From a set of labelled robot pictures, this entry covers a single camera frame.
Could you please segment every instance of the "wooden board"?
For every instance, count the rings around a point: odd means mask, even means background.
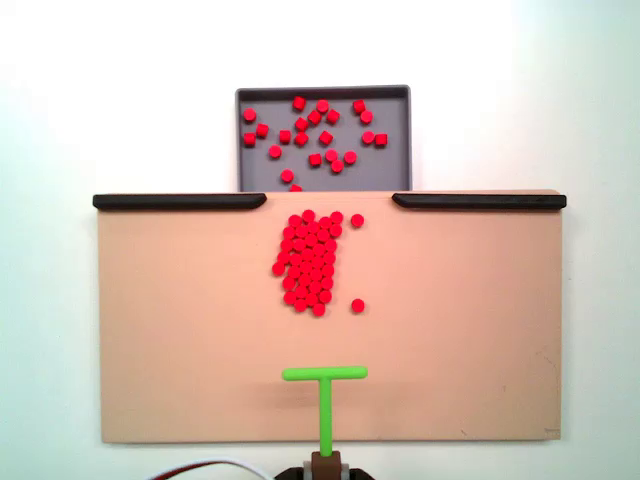
[[[336,440],[559,438],[560,211],[267,197],[99,212],[104,441],[317,440],[317,386],[281,372],[330,365],[369,368],[334,384]],[[345,214],[320,319],[285,306],[271,274],[288,217],[307,208]]]

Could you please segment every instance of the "black edge guard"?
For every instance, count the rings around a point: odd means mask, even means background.
[[[473,193],[394,193],[403,208],[447,210],[560,210],[565,195],[518,195]]]
[[[98,210],[252,210],[266,201],[264,193],[93,196]]]

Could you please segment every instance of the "green handle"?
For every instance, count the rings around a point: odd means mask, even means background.
[[[333,431],[331,428],[331,381],[365,378],[367,367],[287,368],[282,378],[288,382],[317,380],[320,396],[320,455],[330,457],[333,453]]]

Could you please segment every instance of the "cluster of red pieces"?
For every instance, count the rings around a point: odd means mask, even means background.
[[[282,231],[284,239],[271,271],[278,277],[285,275],[282,280],[284,302],[297,312],[310,308],[315,316],[321,317],[326,311],[325,305],[331,301],[336,240],[342,235],[343,219],[342,213],[336,211],[316,221],[315,212],[305,210],[302,215],[291,215]],[[364,218],[356,214],[351,223],[359,228]],[[364,302],[354,300],[352,309],[362,312]]]
[[[293,99],[293,108],[299,112],[302,112],[307,104],[305,98],[297,96]],[[353,102],[353,111],[360,116],[360,121],[364,125],[368,125],[373,121],[373,113],[370,110],[367,110],[366,104],[364,100],[356,100]],[[322,116],[326,114],[326,122],[330,125],[335,125],[338,120],[340,120],[340,112],[337,110],[330,108],[329,102],[324,99],[318,100],[316,103],[316,108],[311,111],[307,118],[299,117],[294,127],[297,130],[297,134],[293,139],[293,142],[298,147],[303,147],[309,141],[309,135],[307,135],[306,131],[309,126],[316,126],[322,121]],[[253,123],[257,119],[256,111],[253,108],[247,108],[243,112],[243,117],[245,122]],[[269,126],[264,123],[259,123],[256,127],[256,132],[247,132],[244,134],[244,145],[245,147],[253,147],[256,144],[256,137],[258,138],[266,138],[269,133]],[[291,143],[291,130],[280,130],[279,140],[282,145],[288,145]],[[329,133],[327,130],[323,130],[320,136],[318,137],[318,141],[325,147],[329,146],[333,141],[333,135]],[[362,142],[365,145],[370,145],[375,142],[376,147],[385,147],[387,145],[387,134],[386,133],[378,133],[375,134],[371,131],[366,131],[362,135]],[[277,160],[282,155],[282,148],[279,145],[271,145],[269,147],[269,156]],[[334,149],[327,150],[325,154],[325,159],[327,162],[331,164],[331,171],[335,174],[338,174],[344,170],[344,166],[353,165],[356,163],[358,156],[352,150],[349,150],[344,153],[344,156],[341,159],[338,158],[338,152]],[[322,154],[320,153],[312,153],[309,155],[309,164],[312,167],[319,167],[322,165]],[[280,179],[284,183],[291,183],[295,178],[295,174],[290,169],[284,169],[280,174]],[[302,191],[302,188],[299,185],[292,184],[290,189],[291,192],[299,192]]]

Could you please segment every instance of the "white background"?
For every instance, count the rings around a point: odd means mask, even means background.
[[[0,0],[0,478],[309,458],[101,443],[91,196],[233,191],[238,87],[393,83],[412,88],[415,189],[568,196],[563,438],[338,445],[345,461],[378,480],[639,478],[639,3]]]

